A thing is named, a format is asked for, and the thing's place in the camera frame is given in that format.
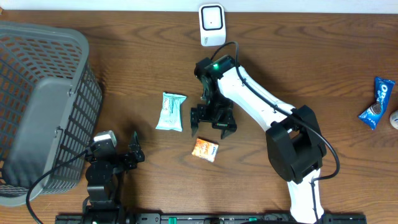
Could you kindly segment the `light teal wipes pack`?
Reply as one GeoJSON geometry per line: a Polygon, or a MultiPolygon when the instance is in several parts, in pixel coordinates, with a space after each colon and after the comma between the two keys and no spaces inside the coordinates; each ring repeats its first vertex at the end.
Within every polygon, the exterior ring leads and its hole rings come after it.
{"type": "Polygon", "coordinates": [[[163,92],[162,109],[156,129],[182,132],[181,105],[186,96],[163,92]]]}

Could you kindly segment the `orange snack packet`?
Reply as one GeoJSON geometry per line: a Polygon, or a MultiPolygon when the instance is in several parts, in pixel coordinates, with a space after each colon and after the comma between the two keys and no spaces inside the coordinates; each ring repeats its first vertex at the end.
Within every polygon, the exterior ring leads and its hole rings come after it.
{"type": "Polygon", "coordinates": [[[204,139],[197,138],[192,155],[209,162],[214,162],[219,145],[204,139]]]}

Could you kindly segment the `blue Oreo cookie pack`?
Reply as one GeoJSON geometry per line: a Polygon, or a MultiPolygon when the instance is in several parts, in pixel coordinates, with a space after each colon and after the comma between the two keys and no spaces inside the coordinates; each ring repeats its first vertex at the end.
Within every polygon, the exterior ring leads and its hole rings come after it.
{"type": "Polygon", "coordinates": [[[374,79],[375,102],[358,116],[372,130],[376,129],[377,124],[386,112],[395,84],[394,80],[383,79],[381,77],[374,79]]]}

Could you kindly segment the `green lid white jar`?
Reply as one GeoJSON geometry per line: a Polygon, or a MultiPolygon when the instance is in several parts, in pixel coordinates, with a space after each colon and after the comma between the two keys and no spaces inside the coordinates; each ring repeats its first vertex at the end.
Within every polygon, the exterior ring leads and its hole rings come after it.
{"type": "Polygon", "coordinates": [[[393,128],[398,129],[398,111],[395,111],[390,115],[389,122],[393,128]]]}

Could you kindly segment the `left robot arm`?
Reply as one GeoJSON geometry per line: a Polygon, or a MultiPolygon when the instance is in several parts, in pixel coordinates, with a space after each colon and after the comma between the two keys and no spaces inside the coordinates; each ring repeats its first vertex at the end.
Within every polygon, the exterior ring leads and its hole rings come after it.
{"type": "Polygon", "coordinates": [[[121,203],[123,176],[145,161],[136,132],[131,136],[128,152],[118,153],[113,131],[98,133],[86,148],[85,160],[90,163],[85,173],[88,198],[83,209],[82,223],[134,223],[135,218],[121,203]]]}

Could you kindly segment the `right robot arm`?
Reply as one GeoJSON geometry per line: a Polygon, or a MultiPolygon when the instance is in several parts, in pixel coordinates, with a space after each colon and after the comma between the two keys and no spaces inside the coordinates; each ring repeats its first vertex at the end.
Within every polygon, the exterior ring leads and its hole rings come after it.
{"type": "Polygon", "coordinates": [[[323,214],[318,184],[326,147],[315,113],[307,106],[295,108],[256,83],[242,66],[225,55],[216,61],[204,58],[194,69],[203,85],[203,104],[190,112],[192,133],[201,122],[221,130],[225,138],[237,130],[233,106],[239,105],[266,133],[267,155],[277,174],[288,185],[290,213],[299,223],[315,223],[323,214]]]}

